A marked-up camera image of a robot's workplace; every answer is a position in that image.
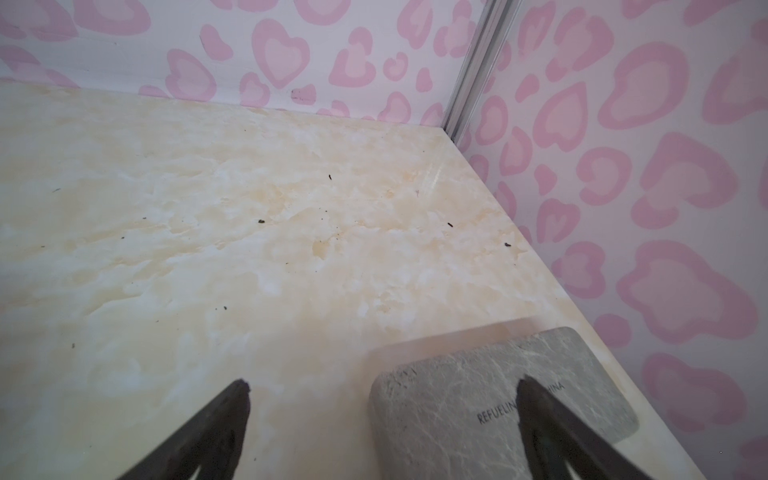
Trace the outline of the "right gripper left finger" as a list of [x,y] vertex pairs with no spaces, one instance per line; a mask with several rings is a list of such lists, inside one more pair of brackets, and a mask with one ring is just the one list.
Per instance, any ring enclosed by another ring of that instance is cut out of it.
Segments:
[[233,381],[121,478],[233,478],[251,410],[249,393],[246,381]]

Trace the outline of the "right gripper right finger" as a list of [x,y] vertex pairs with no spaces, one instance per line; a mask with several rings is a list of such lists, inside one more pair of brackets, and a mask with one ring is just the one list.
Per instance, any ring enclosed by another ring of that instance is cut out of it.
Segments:
[[516,403],[534,479],[649,479],[533,377],[518,382]]

